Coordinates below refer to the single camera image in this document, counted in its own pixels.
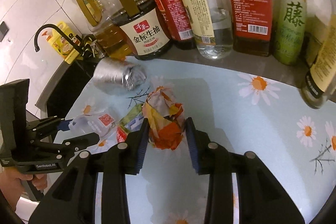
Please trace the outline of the person's left hand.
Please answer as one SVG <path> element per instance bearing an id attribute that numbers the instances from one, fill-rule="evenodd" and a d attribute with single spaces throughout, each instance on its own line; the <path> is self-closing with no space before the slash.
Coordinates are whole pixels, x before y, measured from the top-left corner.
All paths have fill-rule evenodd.
<path id="1" fill-rule="evenodd" d="M 33 186 L 40 191 L 46 189 L 48 185 L 46 174 L 22 174 L 14 166 L 3 168 L 1 171 L 1 192 L 13 211 L 16 211 L 20 196 L 25 191 L 22 185 L 23 181 L 32 182 Z"/>

